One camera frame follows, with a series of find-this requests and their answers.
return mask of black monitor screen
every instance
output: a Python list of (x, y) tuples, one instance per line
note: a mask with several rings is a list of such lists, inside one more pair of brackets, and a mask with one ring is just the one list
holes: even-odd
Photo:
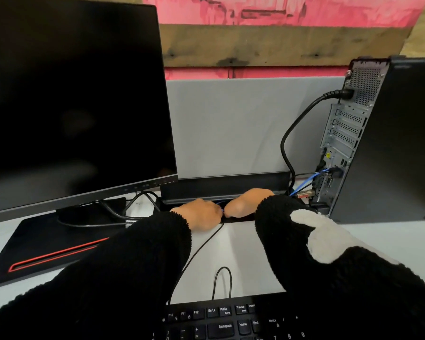
[(0, 210), (173, 174), (156, 8), (0, 0)]

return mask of gray partition panel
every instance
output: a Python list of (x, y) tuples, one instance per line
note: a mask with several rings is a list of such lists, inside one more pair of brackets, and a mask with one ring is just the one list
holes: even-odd
[[(314, 99), (343, 82), (340, 76), (167, 81), (179, 177), (288, 170), (280, 154), (284, 132)], [(297, 173), (315, 169), (333, 102), (320, 103), (288, 137)]]

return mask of fuzzy black jacket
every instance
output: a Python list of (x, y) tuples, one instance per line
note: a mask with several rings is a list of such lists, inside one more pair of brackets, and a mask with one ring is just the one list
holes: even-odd
[[(303, 208), (272, 196), (255, 213), (271, 268), (293, 305), (309, 315), (312, 338), (425, 339), (425, 283), (361, 247), (330, 264), (307, 241)], [(186, 220), (172, 212), (142, 219), (0, 309), (0, 340), (151, 339), (191, 251)]]

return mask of black computer case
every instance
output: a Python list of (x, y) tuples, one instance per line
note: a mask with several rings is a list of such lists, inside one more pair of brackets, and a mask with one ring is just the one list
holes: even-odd
[(312, 204), (338, 223), (425, 220), (425, 58), (352, 60), (332, 105)]

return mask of perforated metal grille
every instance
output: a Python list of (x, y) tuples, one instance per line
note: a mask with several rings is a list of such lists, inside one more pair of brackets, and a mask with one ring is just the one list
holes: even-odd
[(349, 87), (356, 89), (354, 102), (368, 106), (376, 99), (381, 80), (379, 79), (379, 68), (356, 68), (353, 70)]
[(363, 121), (364, 121), (364, 119), (365, 119), (365, 117), (359, 117), (358, 115), (354, 115), (352, 113), (349, 113), (349, 112), (346, 112), (346, 111), (343, 111), (343, 110), (339, 110), (339, 112), (337, 113), (337, 115), (340, 115), (343, 118), (346, 118), (346, 119), (355, 121), (355, 122), (357, 122), (359, 124), (362, 124)]
[(335, 129), (332, 129), (331, 134), (337, 138), (340, 138), (342, 142), (346, 143), (349, 147), (354, 148), (354, 145), (356, 144), (356, 140), (354, 138), (346, 136), (345, 134)]
[(320, 191), (321, 191), (321, 187), (323, 186), (323, 182), (324, 182), (324, 175), (319, 177), (316, 181), (315, 181), (315, 195), (319, 195)]
[(335, 123), (335, 125), (342, 128), (345, 131), (348, 131), (349, 133), (355, 135), (356, 137), (359, 136), (360, 129), (355, 128), (354, 126), (348, 125), (345, 122), (340, 121), (340, 120), (338, 120)]

